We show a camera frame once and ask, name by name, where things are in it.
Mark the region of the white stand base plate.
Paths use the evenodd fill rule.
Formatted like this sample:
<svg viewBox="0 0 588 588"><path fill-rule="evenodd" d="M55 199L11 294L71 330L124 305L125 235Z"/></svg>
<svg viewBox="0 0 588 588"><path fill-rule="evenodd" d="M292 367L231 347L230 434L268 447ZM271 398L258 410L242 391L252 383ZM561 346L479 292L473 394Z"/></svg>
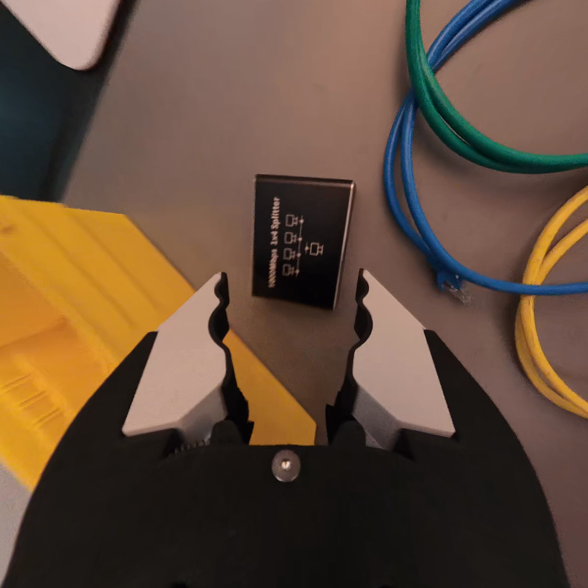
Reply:
<svg viewBox="0 0 588 588"><path fill-rule="evenodd" d="M104 53L121 1L1 1L57 62L94 67Z"/></svg>

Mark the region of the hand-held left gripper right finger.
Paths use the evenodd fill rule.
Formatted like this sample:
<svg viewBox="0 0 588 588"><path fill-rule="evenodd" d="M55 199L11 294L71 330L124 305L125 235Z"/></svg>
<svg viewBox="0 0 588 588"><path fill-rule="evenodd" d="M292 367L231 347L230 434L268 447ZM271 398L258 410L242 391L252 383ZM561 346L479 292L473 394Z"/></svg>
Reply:
<svg viewBox="0 0 588 588"><path fill-rule="evenodd" d="M355 300L358 341L334 404L326 406L329 443L350 421L375 448L393 448L404 430L451 438L455 428L424 326L366 269Z"/></svg>

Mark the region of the yellow plastic bin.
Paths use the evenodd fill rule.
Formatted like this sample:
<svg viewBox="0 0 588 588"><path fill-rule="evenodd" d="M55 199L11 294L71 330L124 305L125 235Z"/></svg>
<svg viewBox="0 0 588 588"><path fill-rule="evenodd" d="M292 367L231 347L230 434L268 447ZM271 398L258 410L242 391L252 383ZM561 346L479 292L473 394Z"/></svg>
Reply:
<svg viewBox="0 0 588 588"><path fill-rule="evenodd" d="M1 464L32 490L92 394L197 290L124 215L1 196ZM224 343L251 443L312 445L308 413L232 330Z"/></svg>

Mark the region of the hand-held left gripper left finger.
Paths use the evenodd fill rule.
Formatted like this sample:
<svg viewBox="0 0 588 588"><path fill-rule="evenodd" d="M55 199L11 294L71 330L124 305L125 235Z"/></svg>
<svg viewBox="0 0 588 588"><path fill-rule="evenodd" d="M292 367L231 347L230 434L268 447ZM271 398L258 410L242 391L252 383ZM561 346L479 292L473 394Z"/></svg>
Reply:
<svg viewBox="0 0 588 588"><path fill-rule="evenodd" d="M250 442L253 422L224 343L229 303L228 277L216 273L158 327L122 426L125 436L174 429L193 445L229 420Z"/></svg>

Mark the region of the black ethernet splitter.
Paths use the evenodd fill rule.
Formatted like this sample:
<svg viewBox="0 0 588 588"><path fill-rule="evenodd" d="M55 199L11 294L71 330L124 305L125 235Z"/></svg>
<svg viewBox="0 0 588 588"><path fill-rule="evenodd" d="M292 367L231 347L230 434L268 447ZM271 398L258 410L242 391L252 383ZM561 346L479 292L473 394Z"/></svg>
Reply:
<svg viewBox="0 0 588 588"><path fill-rule="evenodd" d="M336 307L355 182L258 174L252 295Z"/></svg>

